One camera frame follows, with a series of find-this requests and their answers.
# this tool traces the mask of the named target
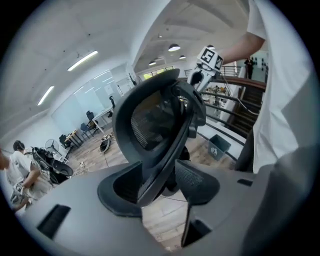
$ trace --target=trash bin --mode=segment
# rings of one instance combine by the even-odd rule
[[[231,146],[229,142],[217,134],[209,139],[208,143],[208,153],[217,161],[224,156],[225,152],[227,152]]]

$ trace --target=handheld device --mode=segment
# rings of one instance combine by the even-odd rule
[[[204,47],[197,56],[196,67],[191,71],[187,82],[202,92],[210,83],[212,77],[220,72],[224,59],[214,50]]]

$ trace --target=glass wall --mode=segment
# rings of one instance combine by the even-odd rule
[[[69,96],[51,115],[56,125],[67,135],[87,124],[87,111],[96,116],[105,109],[112,108],[110,96],[115,103],[121,98],[118,85],[109,70],[94,77]]]

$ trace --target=white wall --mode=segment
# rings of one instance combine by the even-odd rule
[[[1,145],[1,147],[9,152],[13,152],[13,144],[16,140],[19,140],[24,143],[26,148],[44,148],[47,140],[54,139],[59,144],[59,152],[63,155],[66,155],[67,150],[65,150],[59,142],[59,137],[61,135],[62,132],[55,125],[53,119],[46,115],[36,122],[31,123],[25,130],[12,136],[6,141],[6,144]]]

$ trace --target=office chair in background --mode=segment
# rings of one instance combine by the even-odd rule
[[[59,142],[65,150],[71,147],[71,142],[69,140],[65,142],[66,138],[67,136],[63,134],[59,137]]]

